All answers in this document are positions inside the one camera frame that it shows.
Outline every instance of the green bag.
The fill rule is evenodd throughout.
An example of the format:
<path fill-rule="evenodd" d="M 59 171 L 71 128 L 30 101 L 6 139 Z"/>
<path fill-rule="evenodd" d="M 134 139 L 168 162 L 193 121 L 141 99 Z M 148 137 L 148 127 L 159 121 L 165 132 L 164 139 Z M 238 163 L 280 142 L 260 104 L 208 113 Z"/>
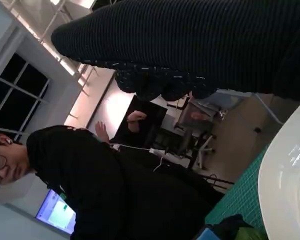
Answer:
<path fill-rule="evenodd" d="M 265 233 L 252 227 L 240 227 L 234 240 L 268 240 Z"/>

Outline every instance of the monitor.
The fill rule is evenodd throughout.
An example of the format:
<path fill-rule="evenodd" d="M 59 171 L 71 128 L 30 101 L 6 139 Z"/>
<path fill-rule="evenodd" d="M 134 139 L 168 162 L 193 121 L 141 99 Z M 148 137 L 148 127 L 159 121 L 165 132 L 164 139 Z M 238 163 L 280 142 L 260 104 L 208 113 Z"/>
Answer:
<path fill-rule="evenodd" d="M 53 190 L 50 190 L 36 215 L 36 219 L 72 234 L 76 223 L 76 213 Z"/>

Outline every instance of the raised hand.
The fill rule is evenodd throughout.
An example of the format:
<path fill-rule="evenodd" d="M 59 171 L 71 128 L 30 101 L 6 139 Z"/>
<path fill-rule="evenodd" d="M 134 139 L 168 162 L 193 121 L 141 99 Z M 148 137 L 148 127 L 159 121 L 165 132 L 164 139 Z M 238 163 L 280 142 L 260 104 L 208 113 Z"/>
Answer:
<path fill-rule="evenodd" d="M 102 121 L 98 121 L 94 125 L 96 135 L 101 139 L 101 141 L 110 143 L 109 135 L 107 133 L 107 127 Z"/>

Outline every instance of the white earphone cable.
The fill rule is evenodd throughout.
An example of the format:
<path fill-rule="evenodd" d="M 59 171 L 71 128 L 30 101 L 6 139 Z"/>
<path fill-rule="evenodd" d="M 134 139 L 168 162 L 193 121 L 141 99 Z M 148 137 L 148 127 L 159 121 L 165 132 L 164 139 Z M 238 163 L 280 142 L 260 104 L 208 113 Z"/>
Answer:
<path fill-rule="evenodd" d="M 110 144 L 110 146 L 114 146 L 114 145 L 116 145 L 116 146 L 123 146 L 123 147 L 131 148 L 131 149 L 139 149 L 139 150 L 150 151 L 150 149 L 147 149 L 147 148 L 141 148 L 141 147 L 135 147 L 135 146 L 128 146 L 128 145 L 116 144 L 116 143 L 111 143 L 111 144 Z M 163 159 L 164 159 L 164 157 L 162 156 L 162 157 L 160 158 L 160 164 L 159 164 L 158 166 L 155 167 L 155 169 L 153 170 L 153 172 L 156 171 L 158 168 L 161 167 L 161 165 L 162 165 L 162 160 L 163 160 Z"/>

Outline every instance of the table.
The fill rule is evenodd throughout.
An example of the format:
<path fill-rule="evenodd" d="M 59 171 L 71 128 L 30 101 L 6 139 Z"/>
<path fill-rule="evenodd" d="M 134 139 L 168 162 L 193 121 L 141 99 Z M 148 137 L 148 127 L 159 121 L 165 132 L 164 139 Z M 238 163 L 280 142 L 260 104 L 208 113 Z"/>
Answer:
<path fill-rule="evenodd" d="M 259 204 L 258 175 L 267 148 L 259 154 L 235 185 L 206 216 L 206 224 L 218 224 L 226 217 L 241 214 L 248 224 L 266 232 Z"/>

